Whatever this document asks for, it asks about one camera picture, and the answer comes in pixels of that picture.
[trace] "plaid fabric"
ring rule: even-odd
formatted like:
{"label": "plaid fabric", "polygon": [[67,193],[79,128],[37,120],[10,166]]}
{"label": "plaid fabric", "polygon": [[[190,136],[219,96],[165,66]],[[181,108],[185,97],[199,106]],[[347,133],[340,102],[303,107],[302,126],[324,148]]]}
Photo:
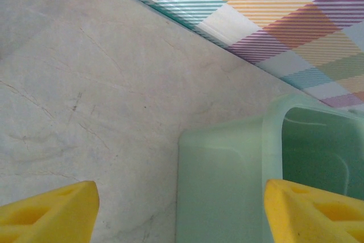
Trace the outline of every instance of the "plaid fabric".
{"label": "plaid fabric", "polygon": [[364,0],[141,0],[294,87],[364,110]]}

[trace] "green plastic container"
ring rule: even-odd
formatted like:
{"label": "green plastic container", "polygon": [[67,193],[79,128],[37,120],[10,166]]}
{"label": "green plastic container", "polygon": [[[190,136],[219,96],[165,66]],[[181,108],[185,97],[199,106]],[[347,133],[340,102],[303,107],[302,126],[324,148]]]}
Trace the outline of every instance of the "green plastic container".
{"label": "green plastic container", "polygon": [[364,200],[364,115],[289,95],[267,113],[179,140],[177,243],[273,242],[267,179]]}

